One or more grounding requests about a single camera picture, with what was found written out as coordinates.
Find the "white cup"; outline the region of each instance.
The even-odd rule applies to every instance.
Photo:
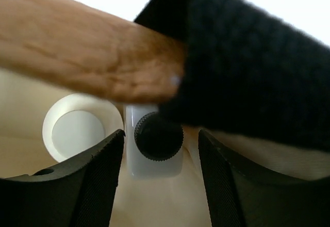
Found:
[[[42,137],[50,155],[60,163],[123,128],[122,116],[112,103],[75,93],[60,99],[49,109]]]

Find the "black sleeve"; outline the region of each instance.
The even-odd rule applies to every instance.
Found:
[[[135,21],[188,45],[164,117],[330,151],[326,46],[244,0],[151,0]]]

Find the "white bottle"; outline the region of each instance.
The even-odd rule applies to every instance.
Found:
[[[125,108],[126,160],[135,179],[174,177],[183,165],[183,129],[163,121],[157,106]]]

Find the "black cap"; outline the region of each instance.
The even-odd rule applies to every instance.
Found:
[[[158,112],[150,112],[137,123],[134,139],[139,151],[146,158],[165,161],[180,150],[184,132],[179,124],[164,120]]]

